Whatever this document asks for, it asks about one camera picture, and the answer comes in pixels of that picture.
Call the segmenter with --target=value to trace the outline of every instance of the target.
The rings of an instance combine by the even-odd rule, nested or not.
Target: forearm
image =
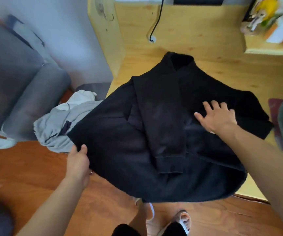
[[[82,190],[80,181],[65,178],[17,236],[63,236]]]
[[[235,152],[283,219],[283,152],[237,125],[225,126],[217,134]]]

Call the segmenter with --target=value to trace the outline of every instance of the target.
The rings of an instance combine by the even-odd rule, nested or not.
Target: gray cushion
[[[23,92],[2,130],[18,141],[37,140],[33,123],[59,103],[71,79],[56,64],[45,64]]]
[[[36,51],[0,26],[0,128],[42,65]]]

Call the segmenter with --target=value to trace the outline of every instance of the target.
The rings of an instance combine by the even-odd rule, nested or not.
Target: wooden shelf
[[[283,55],[283,43],[268,43],[263,35],[244,35],[247,54]]]

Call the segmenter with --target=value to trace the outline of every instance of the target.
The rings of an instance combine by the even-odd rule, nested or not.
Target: person
[[[283,152],[237,125],[233,109],[226,103],[203,103],[207,115],[194,116],[210,133],[217,134],[238,156],[259,189],[283,220]],[[66,176],[58,188],[36,211],[17,236],[63,236],[81,193],[89,182],[89,160],[85,145],[77,152],[73,146],[67,158]],[[121,224],[113,236],[146,236],[146,220],[152,218],[150,204],[136,201],[138,213],[129,225]],[[159,235],[187,235],[191,226],[188,213],[183,210]]]

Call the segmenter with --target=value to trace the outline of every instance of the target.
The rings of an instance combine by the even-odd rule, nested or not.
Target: hand
[[[77,147],[73,145],[67,157],[67,172],[65,178],[79,180],[83,185],[83,189],[87,187],[91,173],[87,151],[86,145],[82,145],[79,152],[77,152]]]
[[[203,102],[206,110],[206,117],[204,118],[200,113],[194,113],[195,118],[200,124],[210,133],[218,134],[221,129],[228,125],[237,125],[234,110],[228,110],[226,103],[221,103],[220,106],[217,101],[211,101],[213,109],[211,109],[208,102]]]

